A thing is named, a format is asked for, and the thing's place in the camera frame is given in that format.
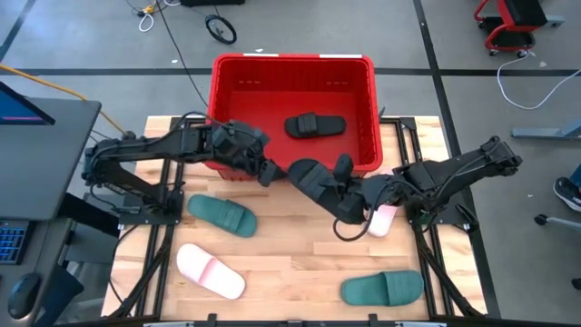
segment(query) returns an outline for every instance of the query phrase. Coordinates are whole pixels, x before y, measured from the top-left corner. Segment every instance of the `computer mouse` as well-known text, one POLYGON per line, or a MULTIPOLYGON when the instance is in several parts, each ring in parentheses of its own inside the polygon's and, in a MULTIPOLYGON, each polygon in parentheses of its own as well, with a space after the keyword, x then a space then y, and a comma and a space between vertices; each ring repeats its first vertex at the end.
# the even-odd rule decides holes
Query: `computer mouse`
POLYGON ((20 277, 8 297, 8 313, 12 318, 22 319, 33 310, 40 281, 40 274, 36 272, 20 277))

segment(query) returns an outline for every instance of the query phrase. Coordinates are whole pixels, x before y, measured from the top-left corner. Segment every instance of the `red wheeled stand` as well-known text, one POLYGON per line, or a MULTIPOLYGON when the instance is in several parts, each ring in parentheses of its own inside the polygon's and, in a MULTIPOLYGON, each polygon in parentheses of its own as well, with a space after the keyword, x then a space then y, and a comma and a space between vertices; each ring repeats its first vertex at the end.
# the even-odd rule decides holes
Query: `red wheeled stand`
POLYGON ((474 13, 478 27, 488 33, 484 46, 490 55, 500 51, 517 51, 522 58, 535 45, 532 32, 547 23, 547 17, 538 0, 496 0, 500 16, 480 16, 489 0, 482 0, 474 13))

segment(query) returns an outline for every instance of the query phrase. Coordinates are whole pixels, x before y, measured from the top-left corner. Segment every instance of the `white cable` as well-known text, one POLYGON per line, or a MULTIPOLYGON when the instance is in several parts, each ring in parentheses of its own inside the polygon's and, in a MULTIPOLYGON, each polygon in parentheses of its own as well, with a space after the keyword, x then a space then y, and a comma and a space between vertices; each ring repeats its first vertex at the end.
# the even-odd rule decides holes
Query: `white cable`
POLYGON ((173 1, 173 0, 170 0, 170 1, 163 0, 163 2, 164 2, 166 5, 168 5, 168 6, 177 6, 177 5, 181 5, 181 4, 182 4, 182 3, 181 3, 181 2, 179 2, 179 1, 178 1, 177 3, 175 3, 175 4, 172 4, 172 1, 173 1))
POLYGON ((517 60, 513 60, 513 61, 511 61, 511 62, 508 62, 508 63, 506 63, 506 64, 503 64, 503 65, 501 65, 501 66, 498 68, 498 71, 497 71, 497 81, 498 81, 498 86, 500 87, 500 92, 502 92, 502 96, 504 96, 504 97, 505 97, 505 99, 506 99, 506 100, 507 100, 507 101, 508 101, 510 104, 512 104, 512 105, 514 105, 514 106, 516 106, 516 107, 518 107, 518 108, 520 108, 520 109, 525 109, 525 110, 535 110, 535 109, 538 109, 538 108, 539 108, 541 105, 545 104, 545 102, 548 100, 548 98, 550 98, 550 97, 551 97, 551 95, 553 95, 553 93, 556 91, 556 89, 557 89, 559 86, 561 86, 561 84, 562 84, 562 83, 564 83, 564 82, 568 81, 569 79, 571 79, 571 78, 575 77, 577 74, 581 73, 581 69, 579 69, 579 70, 578 70, 578 71, 576 71, 574 74, 570 75, 568 78, 564 79, 563 81, 559 82, 559 84, 557 84, 555 87, 553 87, 553 90, 551 90, 551 92, 549 92, 549 94, 548 94, 548 95, 545 97, 545 99, 543 99, 543 101, 541 101, 539 104, 537 104, 537 105, 535 105, 535 106, 532 106, 532 107, 526 107, 526 106, 524 106, 524 105, 517 104, 517 103, 515 103, 514 101, 512 101, 512 100, 510 100, 510 99, 508 98, 507 94, 505 93, 505 88, 502 86, 502 83, 500 82, 500 71, 501 71, 501 70, 502 70, 502 68, 504 68, 505 66, 508 66, 509 64, 518 63, 518 62, 519 62, 519 61, 521 61, 521 60, 527 59, 529 56, 530 56, 530 52, 529 52, 527 55, 525 55, 524 57, 522 57, 522 58, 518 58, 517 60))
POLYGON ((155 24, 155 20, 153 20, 153 16, 149 15, 149 14, 145 14, 145 16, 142 18, 142 21, 139 22, 139 31, 140 32, 148 32, 149 30, 151 30, 153 28, 153 25, 155 24), (143 22, 147 19, 150 18, 152 20, 152 24, 149 25, 149 27, 147 28, 143 28, 143 22))

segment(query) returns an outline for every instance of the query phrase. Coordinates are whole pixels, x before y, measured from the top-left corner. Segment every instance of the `keyboard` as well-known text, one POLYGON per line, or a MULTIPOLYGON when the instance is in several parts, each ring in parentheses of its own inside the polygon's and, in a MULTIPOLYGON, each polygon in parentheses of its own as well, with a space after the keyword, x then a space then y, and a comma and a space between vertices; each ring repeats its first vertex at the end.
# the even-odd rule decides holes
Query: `keyboard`
POLYGON ((34 223, 0 220, 0 264, 20 264, 34 223))

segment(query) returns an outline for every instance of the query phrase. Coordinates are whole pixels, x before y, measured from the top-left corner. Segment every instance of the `gray concrete floor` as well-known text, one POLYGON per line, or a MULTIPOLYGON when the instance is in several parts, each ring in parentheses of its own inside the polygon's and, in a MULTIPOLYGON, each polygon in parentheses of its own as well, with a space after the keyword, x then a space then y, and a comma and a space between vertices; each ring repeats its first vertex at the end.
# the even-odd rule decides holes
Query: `gray concrete floor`
MULTIPOLYGON (((145 0, 130 0, 143 6, 145 0)), ((484 36, 472 20, 477 0, 422 0, 440 68, 497 69, 512 54, 489 57, 484 36)), ((20 15, 25 0, 0 1, 0 41, 20 15)), ((558 29, 537 33, 537 57, 514 69, 578 69, 581 46, 577 34, 581 3, 544 2, 548 14, 568 20, 558 29)), ((209 14, 210 7, 200 7, 209 14)), ((248 0, 242 6, 221 6, 236 27, 234 46, 215 42, 203 17, 192 9, 164 11, 189 67, 208 68, 222 53, 365 54, 376 67, 428 68, 414 5, 409 0, 248 0)), ((139 18, 123 0, 36 0, 3 64, 18 68, 180 68, 161 17, 147 34, 137 29, 139 18)), ((152 114, 205 110, 183 75, 41 76, 69 86, 103 103, 103 109, 124 128, 139 133, 152 114)), ((209 76, 194 81, 207 98, 209 76)), ((559 77, 508 77, 507 91, 522 104, 534 104, 559 77)), ((67 97, 13 76, 0 80, 31 96, 67 97)), ((386 114, 440 115, 431 76, 377 75, 379 105, 386 114)), ((547 322, 581 322, 581 292, 570 284, 581 277, 581 235, 559 226, 541 228, 538 213, 581 219, 553 195, 552 182, 569 175, 581 163, 578 144, 511 139, 514 126, 559 126, 578 118, 578 78, 564 84, 539 110, 518 110, 502 98, 493 77, 443 78, 462 151, 472 150, 492 134, 507 140, 525 162, 511 178, 482 181, 472 187, 477 214, 500 311, 504 318, 547 322)), ((117 136, 99 120, 95 129, 117 136)), ((80 179, 71 190, 85 191, 80 179)), ((103 290, 104 285, 95 288, 103 290)))

